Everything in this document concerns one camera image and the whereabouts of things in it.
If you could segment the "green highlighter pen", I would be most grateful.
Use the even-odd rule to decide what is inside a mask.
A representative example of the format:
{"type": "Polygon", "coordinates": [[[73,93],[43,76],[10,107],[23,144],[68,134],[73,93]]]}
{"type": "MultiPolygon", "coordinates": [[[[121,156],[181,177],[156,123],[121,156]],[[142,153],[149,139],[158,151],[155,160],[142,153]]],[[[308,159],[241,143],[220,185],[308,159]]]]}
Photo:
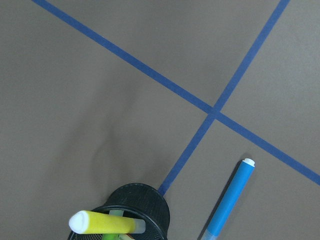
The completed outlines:
{"type": "Polygon", "coordinates": [[[102,240],[121,240],[123,234],[119,233],[104,233],[101,237],[102,240]]]}

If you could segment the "blue marker pen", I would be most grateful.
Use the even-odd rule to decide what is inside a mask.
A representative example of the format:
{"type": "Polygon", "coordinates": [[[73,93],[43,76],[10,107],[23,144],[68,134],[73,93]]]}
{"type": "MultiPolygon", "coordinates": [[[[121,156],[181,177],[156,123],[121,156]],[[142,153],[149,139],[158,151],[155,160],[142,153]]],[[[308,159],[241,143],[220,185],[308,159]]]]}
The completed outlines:
{"type": "Polygon", "coordinates": [[[240,161],[238,167],[235,169],[235,172],[232,175],[232,178],[227,184],[227,188],[224,191],[224,194],[222,195],[214,214],[209,220],[209,223],[200,238],[201,240],[218,239],[218,236],[225,226],[254,169],[254,160],[245,158],[240,161]]]}

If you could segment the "yellow highlighter pen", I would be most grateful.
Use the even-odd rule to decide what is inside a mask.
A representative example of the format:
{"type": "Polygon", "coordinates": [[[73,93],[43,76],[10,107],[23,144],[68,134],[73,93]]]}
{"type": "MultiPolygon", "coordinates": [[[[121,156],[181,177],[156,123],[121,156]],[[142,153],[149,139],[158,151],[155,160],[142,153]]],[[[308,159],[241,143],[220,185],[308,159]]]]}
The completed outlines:
{"type": "Polygon", "coordinates": [[[110,215],[106,213],[81,210],[68,221],[70,229],[76,234],[143,234],[146,222],[143,219],[110,215]]]}

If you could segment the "black mesh pen cup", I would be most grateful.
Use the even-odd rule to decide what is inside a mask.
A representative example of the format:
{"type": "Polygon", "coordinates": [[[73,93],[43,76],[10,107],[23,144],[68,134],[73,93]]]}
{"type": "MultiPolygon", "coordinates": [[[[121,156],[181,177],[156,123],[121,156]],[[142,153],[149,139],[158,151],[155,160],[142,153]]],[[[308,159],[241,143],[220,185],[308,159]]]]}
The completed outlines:
{"type": "MultiPolygon", "coordinates": [[[[143,183],[129,183],[117,188],[107,201],[94,212],[108,214],[122,211],[124,217],[142,219],[146,230],[130,234],[128,240],[166,240],[170,225],[170,211],[164,197],[153,187],[143,183]]],[[[71,232],[69,240],[101,240],[103,234],[77,234],[71,232]]]]}

